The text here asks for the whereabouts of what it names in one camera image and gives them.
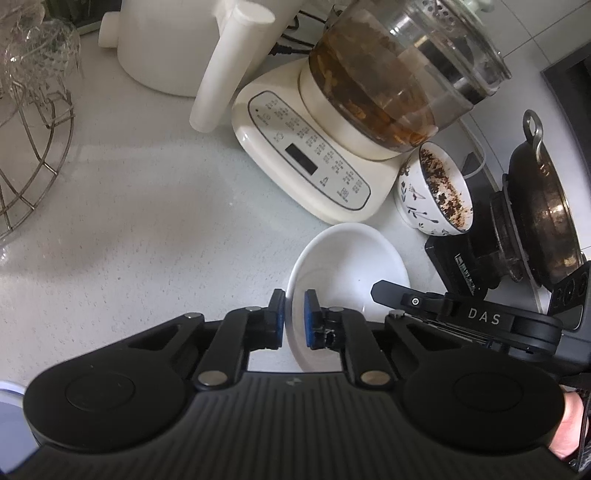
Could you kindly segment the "person's right hand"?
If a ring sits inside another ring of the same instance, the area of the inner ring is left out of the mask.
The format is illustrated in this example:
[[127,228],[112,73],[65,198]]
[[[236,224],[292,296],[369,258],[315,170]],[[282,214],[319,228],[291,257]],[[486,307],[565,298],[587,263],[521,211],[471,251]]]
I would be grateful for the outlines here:
[[585,405],[580,395],[575,391],[564,391],[563,394],[564,414],[549,446],[549,450],[561,460],[565,460],[578,449],[585,418]]

